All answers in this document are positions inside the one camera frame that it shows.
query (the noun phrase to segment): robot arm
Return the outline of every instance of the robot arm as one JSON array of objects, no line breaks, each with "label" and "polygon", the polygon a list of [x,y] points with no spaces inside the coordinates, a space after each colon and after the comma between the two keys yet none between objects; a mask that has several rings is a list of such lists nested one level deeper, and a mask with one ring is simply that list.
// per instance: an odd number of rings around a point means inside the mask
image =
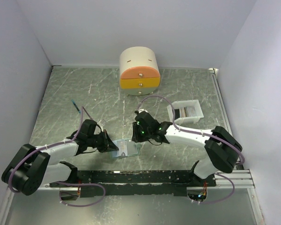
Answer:
[{"label": "robot arm", "polygon": [[[33,154],[16,171],[13,176],[12,186],[25,195],[31,195],[43,184],[57,181],[75,183],[77,168],[67,162],[61,162],[61,159],[82,154],[88,147],[97,148],[101,153],[118,150],[106,130],[101,131],[99,134],[94,134],[97,126],[95,121],[85,120],[73,142],[67,143],[77,131],[65,139],[64,144]],[[8,183],[11,172],[19,162],[40,147],[30,144],[23,145],[5,169],[1,177],[2,181]]]},{"label": "robot arm", "polygon": [[[142,111],[135,117],[133,123],[134,142],[145,142],[154,139],[158,143],[181,143],[198,148],[204,148],[208,157],[198,161],[193,166],[193,173],[199,179],[205,179],[209,175],[222,171],[231,173],[236,165],[238,154],[228,145],[204,135],[180,132],[171,122],[159,123],[148,112]],[[180,127],[189,131],[217,136],[242,151],[241,145],[223,128],[216,126],[213,130],[197,130]]]}]

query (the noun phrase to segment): toy dresser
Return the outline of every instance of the toy dresser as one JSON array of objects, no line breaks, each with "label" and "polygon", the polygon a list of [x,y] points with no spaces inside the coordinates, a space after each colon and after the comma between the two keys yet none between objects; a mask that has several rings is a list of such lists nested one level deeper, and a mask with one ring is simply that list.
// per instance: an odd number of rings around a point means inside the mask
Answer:
[{"label": "toy dresser", "polygon": [[120,56],[120,87],[128,95],[147,95],[158,88],[160,74],[154,52],[132,47]]}]

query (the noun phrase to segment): yellow drawer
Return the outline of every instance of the yellow drawer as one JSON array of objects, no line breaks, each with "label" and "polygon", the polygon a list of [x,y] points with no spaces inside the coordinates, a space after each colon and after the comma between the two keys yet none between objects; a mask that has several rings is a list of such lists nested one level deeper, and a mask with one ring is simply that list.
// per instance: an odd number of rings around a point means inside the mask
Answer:
[{"label": "yellow drawer", "polygon": [[160,77],[140,78],[140,79],[120,79],[120,86],[122,89],[131,88],[152,88],[158,87]]}]

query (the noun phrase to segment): table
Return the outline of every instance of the table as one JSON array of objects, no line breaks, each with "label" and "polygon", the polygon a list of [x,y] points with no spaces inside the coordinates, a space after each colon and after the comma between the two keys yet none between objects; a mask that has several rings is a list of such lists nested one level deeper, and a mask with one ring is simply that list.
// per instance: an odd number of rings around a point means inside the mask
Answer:
[{"label": "table", "polygon": [[[225,126],[213,78],[206,69],[160,69],[161,84],[155,94],[170,101],[198,99],[204,114],[197,124],[186,127],[211,129]],[[132,137],[134,110],[144,96],[127,96],[119,88],[117,68],[55,67],[42,101],[32,145],[63,140],[78,127],[80,115],[73,106],[85,106],[95,121],[105,119],[112,140]],[[143,107],[159,122],[169,121],[168,104],[149,98]],[[114,159],[108,153],[82,154],[65,160],[79,170],[186,170],[207,156],[203,149],[182,144],[154,146],[145,143],[140,155]]]}]

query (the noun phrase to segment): gray wall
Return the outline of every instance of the gray wall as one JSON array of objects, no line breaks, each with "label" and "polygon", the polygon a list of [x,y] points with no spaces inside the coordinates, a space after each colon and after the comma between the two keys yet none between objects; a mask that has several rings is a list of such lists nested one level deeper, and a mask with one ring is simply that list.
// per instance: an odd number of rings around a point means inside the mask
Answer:
[{"label": "gray wall", "polygon": [[0,0],[0,205],[1,174],[28,143],[48,80],[49,62],[15,0]]},{"label": "gray wall", "polygon": [[143,45],[159,66],[218,68],[256,0],[18,0],[53,65],[118,65]]},{"label": "gray wall", "polygon": [[257,1],[219,83],[266,222],[281,225],[281,0]]}]

